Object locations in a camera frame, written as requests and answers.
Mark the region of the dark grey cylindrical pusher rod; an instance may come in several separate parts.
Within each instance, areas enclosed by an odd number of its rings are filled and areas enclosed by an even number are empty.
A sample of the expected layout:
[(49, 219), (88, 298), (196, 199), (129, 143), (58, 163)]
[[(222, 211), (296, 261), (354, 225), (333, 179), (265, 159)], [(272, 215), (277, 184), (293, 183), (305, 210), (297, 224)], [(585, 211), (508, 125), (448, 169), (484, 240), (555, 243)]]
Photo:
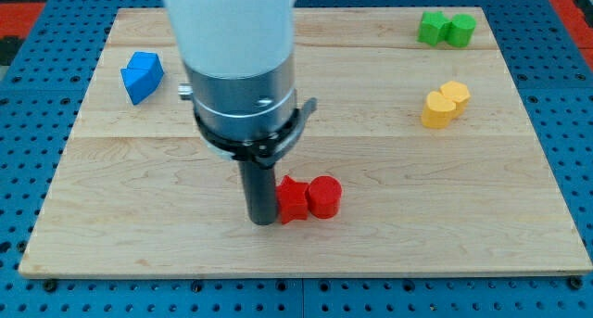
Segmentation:
[(241, 161), (239, 171), (250, 221), (256, 225), (274, 223), (278, 216), (274, 166)]

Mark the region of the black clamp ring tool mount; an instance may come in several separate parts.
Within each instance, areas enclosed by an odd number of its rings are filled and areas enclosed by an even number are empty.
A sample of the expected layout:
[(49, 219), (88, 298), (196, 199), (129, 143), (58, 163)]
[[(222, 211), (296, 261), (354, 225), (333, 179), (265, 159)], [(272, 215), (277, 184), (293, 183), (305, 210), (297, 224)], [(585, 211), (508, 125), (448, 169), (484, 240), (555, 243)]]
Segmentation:
[(195, 119), (201, 138), (221, 158), (254, 162), (261, 169), (269, 169), (295, 146), (305, 130), (309, 116), (316, 109), (317, 99), (308, 99), (302, 108), (293, 111), (284, 126), (259, 140), (229, 140), (211, 131), (197, 114)]

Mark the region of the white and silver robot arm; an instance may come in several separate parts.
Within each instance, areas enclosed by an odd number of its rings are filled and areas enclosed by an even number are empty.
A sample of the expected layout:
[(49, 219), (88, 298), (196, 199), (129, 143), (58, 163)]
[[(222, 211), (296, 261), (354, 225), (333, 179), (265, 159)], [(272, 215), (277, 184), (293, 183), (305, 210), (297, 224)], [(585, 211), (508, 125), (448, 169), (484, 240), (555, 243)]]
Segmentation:
[(296, 0), (163, 0), (207, 145), (237, 161), (251, 222), (274, 223), (275, 164), (317, 106), (297, 103)]

